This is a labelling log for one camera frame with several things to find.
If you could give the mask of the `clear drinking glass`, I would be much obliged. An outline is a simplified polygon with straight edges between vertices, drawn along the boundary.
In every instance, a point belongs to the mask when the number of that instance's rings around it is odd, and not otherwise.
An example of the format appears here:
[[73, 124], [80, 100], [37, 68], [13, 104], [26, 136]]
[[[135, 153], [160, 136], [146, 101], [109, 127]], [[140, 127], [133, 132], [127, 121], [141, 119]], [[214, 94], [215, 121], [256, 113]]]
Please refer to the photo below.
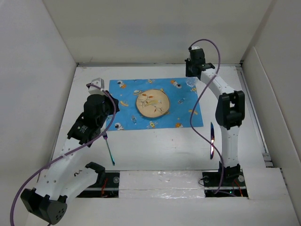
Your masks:
[[186, 84], [190, 87], [194, 87], [197, 83], [197, 78], [195, 77], [187, 77], [186, 78]]

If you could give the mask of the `blue space-print cloth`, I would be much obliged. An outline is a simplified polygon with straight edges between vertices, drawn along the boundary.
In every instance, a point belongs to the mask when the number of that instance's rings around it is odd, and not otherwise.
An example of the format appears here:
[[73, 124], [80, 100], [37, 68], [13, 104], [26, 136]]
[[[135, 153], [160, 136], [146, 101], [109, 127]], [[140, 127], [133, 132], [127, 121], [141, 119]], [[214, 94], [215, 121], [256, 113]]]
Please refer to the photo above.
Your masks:
[[[170, 100], [169, 111], [159, 118], [142, 116], [135, 105], [139, 94], [149, 89], [164, 91]], [[196, 127], [203, 126], [203, 119], [196, 86], [190, 87], [185, 78], [111, 80], [109, 92], [119, 100], [119, 109], [110, 130], [140, 130], [188, 128], [190, 118]]]

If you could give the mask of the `round bird-pattern plate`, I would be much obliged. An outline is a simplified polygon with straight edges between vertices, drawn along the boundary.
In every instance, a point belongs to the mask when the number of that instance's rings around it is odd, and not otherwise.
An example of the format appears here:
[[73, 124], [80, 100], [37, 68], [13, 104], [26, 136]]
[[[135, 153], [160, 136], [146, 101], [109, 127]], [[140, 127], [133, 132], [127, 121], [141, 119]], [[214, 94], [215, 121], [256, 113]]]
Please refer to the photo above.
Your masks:
[[167, 94], [159, 89], [149, 89], [138, 95], [136, 102], [138, 112], [146, 118], [159, 118], [170, 108]]

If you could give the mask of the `iridescent knife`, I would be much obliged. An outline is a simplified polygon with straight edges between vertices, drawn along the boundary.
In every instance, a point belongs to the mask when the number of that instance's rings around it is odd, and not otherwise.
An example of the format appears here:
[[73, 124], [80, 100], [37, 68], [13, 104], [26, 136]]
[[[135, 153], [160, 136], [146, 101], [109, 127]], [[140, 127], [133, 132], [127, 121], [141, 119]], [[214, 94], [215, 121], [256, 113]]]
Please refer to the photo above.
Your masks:
[[215, 136], [214, 136], [214, 125], [211, 122], [210, 123], [210, 159], [212, 160], [214, 157], [214, 141], [215, 141]]

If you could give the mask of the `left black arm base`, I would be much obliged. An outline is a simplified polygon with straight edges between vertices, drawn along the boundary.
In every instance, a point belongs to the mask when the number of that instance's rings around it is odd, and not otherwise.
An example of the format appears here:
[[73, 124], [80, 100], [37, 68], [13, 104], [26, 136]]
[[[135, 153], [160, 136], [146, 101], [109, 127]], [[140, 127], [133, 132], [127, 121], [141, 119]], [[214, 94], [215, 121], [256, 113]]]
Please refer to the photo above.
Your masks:
[[119, 197], [119, 171], [107, 171], [102, 180], [86, 188], [78, 198], [118, 198]]

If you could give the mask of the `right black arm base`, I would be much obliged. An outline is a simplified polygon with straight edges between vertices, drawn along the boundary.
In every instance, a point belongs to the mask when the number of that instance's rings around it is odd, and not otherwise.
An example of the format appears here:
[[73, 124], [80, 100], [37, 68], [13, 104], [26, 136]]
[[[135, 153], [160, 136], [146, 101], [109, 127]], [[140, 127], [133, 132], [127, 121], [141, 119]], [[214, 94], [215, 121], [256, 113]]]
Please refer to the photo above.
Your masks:
[[224, 169], [222, 165], [218, 171], [203, 171], [198, 184], [204, 188], [206, 198], [220, 197], [248, 197], [245, 177], [238, 164]]

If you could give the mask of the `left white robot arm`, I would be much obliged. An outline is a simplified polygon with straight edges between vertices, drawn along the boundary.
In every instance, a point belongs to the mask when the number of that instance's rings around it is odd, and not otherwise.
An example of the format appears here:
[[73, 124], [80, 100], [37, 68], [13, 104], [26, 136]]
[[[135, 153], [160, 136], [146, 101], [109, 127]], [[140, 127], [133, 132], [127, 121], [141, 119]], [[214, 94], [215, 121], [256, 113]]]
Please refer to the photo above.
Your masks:
[[108, 91], [89, 95], [84, 111], [67, 134], [60, 155], [25, 181], [16, 194], [27, 211], [38, 218], [57, 224], [68, 204], [90, 185], [101, 186], [105, 168], [95, 162], [80, 169], [78, 162], [94, 141], [107, 131], [103, 125], [108, 116], [119, 111], [119, 101]]

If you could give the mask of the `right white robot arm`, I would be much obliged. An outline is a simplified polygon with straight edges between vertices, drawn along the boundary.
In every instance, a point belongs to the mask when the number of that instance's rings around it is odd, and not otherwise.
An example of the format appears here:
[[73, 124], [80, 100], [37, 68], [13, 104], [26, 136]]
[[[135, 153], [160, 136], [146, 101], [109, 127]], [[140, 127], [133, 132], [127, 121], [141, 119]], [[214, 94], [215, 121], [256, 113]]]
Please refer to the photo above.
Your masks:
[[212, 63], [206, 63], [202, 48], [190, 47], [189, 53], [189, 58], [185, 60], [186, 77], [197, 77], [218, 100], [215, 119], [222, 133], [222, 160], [217, 179], [220, 184], [227, 186], [240, 173], [238, 133], [245, 119], [245, 94], [241, 90], [234, 90], [222, 77], [215, 74], [215, 67]]

